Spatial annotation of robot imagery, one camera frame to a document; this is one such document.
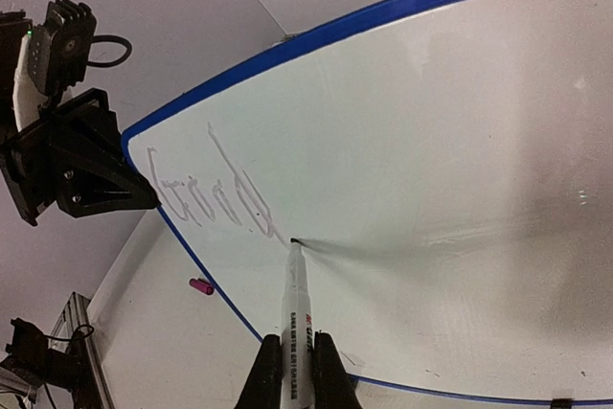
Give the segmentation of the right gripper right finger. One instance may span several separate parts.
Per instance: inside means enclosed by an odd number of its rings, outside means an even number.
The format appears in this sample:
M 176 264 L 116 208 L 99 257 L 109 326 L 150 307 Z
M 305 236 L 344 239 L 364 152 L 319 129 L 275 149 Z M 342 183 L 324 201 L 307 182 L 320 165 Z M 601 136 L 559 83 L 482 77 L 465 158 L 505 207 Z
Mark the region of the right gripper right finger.
M 317 331 L 312 352 L 312 382 L 316 409 L 361 409 L 331 335 Z

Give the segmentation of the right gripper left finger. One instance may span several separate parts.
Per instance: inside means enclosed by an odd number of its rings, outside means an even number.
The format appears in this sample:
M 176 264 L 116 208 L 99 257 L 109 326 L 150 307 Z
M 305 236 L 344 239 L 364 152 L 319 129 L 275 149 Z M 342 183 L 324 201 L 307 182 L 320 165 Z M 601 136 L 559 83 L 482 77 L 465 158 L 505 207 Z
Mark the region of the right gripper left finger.
M 279 409 L 281 407 L 283 359 L 281 338 L 266 335 L 245 381 L 237 409 Z

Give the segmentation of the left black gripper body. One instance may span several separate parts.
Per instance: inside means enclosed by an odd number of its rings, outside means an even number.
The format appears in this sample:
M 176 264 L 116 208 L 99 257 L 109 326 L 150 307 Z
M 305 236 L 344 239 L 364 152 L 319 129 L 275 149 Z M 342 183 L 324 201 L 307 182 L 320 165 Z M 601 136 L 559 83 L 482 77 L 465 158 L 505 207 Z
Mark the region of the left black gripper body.
M 19 215 L 32 226 L 57 199 L 49 141 L 58 127 L 57 121 L 37 121 L 1 132 L 1 172 Z

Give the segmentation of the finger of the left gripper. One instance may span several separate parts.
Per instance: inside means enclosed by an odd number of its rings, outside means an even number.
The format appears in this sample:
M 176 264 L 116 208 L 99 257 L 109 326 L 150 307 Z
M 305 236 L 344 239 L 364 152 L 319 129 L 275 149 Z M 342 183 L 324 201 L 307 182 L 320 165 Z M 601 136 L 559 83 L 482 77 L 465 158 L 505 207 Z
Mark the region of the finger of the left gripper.
M 46 141 L 55 200 L 72 217 L 159 205 L 156 191 L 122 150 L 117 114 L 107 93 L 93 88 L 55 109 Z

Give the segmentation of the white marker pen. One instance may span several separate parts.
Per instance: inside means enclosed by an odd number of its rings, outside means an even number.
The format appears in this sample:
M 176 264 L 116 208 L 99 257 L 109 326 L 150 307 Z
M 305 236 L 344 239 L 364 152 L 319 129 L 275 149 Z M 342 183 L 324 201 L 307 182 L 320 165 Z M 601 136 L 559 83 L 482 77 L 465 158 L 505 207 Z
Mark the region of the white marker pen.
M 282 408 L 311 408 L 314 404 L 311 355 L 312 316 L 303 245 L 290 241 L 285 264 L 281 337 L 283 376 Z

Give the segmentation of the magenta marker cap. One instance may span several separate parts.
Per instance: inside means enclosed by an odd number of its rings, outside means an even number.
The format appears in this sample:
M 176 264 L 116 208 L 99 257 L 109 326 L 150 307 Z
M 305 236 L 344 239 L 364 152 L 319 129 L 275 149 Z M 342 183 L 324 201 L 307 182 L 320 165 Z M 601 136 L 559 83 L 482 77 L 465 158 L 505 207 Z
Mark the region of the magenta marker cap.
M 215 293 L 215 288 L 206 280 L 191 278 L 189 280 L 189 285 L 193 289 L 196 289 L 198 292 L 212 296 Z

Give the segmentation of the blue framed small whiteboard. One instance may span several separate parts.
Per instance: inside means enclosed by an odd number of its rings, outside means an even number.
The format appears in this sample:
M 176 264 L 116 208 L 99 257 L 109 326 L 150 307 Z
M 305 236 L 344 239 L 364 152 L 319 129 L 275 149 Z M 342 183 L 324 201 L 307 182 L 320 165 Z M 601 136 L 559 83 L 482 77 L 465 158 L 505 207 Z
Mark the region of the blue framed small whiteboard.
M 367 381 L 612 401 L 612 0 L 386 0 L 128 128 L 160 214 L 255 336 L 291 239 Z

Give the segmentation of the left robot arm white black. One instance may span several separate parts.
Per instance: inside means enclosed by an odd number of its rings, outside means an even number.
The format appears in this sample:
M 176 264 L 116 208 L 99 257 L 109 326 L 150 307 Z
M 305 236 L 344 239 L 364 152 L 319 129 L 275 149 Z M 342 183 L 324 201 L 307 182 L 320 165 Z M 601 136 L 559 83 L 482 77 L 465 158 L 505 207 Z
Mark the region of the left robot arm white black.
M 72 217 L 159 204 L 128 164 L 106 92 L 69 92 L 88 68 L 132 53 L 129 40 L 96 27 L 91 9 L 70 0 L 50 3 L 40 25 L 24 11 L 1 15 L 1 173 L 31 225 L 52 204 Z

